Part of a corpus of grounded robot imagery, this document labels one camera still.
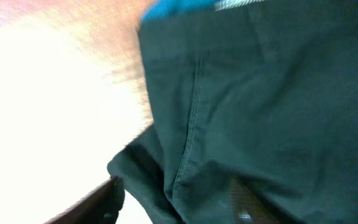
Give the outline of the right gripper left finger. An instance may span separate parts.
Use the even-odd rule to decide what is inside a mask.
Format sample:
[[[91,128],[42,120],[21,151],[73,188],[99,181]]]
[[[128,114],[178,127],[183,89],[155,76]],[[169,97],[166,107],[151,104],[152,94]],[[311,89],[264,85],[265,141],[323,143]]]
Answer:
[[[46,224],[115,224],[124,199],[122,179],[111,177],[85,199]]]

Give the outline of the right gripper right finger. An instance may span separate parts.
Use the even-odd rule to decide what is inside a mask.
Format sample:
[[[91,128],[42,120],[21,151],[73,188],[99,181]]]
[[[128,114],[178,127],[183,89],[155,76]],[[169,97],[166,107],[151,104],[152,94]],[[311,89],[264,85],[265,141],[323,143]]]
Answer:
[[[260,200],[237,178],[231,179],[231,206],[237,224],[279,224]]]

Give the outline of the black shorts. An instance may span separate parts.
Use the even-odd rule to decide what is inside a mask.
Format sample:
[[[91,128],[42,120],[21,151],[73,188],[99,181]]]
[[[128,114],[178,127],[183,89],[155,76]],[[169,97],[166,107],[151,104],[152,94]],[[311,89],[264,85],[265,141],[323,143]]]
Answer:
[[[358,223],[358,1],[262,1],[145,22],[153,124],[108,164],[154,223]]]

